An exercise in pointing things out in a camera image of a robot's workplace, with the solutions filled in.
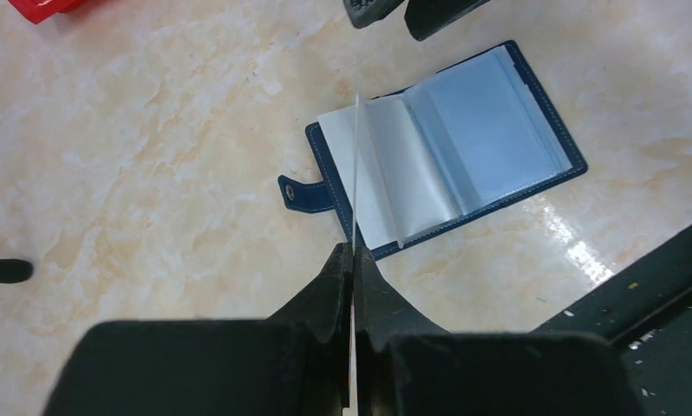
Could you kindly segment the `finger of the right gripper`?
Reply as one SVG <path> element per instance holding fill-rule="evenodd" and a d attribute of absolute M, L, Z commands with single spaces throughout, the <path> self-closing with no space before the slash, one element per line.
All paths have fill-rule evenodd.
<path fill-rule="evenodd" d="M 424 41 L 488 0 L 412 0 L 404 15 L 410 35 Z"/>
<path fill-rule="evenodd" d="M 351 24 L 363 29 L 391 14 L 403 0 L 343 0 Z"/>

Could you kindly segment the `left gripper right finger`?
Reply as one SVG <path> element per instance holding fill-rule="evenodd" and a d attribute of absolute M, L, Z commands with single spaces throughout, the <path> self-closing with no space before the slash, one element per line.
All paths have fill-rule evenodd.
<path fill-rule="evenodd" d="M 583 332 L 451 333 L 354 254 L 361 415 L 640 415 L 614 348 Z"/>

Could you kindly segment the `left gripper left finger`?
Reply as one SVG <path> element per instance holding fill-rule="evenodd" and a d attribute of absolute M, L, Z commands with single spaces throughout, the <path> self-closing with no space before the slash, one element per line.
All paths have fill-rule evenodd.
<path fill-rule="evenodd" d="M 349 406 L 353 250 L 259 319 L 108 321 L 78 342 L 47 415 L 339 415 Z"/>

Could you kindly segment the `navy blue card holder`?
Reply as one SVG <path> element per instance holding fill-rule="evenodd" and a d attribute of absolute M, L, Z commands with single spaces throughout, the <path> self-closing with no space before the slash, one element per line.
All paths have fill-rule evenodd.
<path fill-rule="evenodd" d="M 321 180 L 278 179 L 284 205 L 333 211 L 351 242 L 354 106 L 305 129 Z M 375 259 L 563 184 L 588 165 L 509 40 L 408 88 L 361 100 L 358 243 Z"/>

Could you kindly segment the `pink tripod stand legs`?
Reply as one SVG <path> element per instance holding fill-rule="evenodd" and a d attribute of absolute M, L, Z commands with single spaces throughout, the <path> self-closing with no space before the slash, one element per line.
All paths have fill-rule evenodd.
<path fill-rule="evenodd" d="M 0 259 L 0 284 L 15 284 L 29 280 L 34 273 L 31 262 L 21 259 Z"/>

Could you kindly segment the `left red plastic bin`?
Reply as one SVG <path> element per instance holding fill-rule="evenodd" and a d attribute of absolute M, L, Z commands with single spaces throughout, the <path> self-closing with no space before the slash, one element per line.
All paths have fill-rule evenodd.
<path fill-rule="evenodd" d="M 26 20 L 39 24 L 56 14 L 68 14 L 86 0 L 9 0 Z"/>

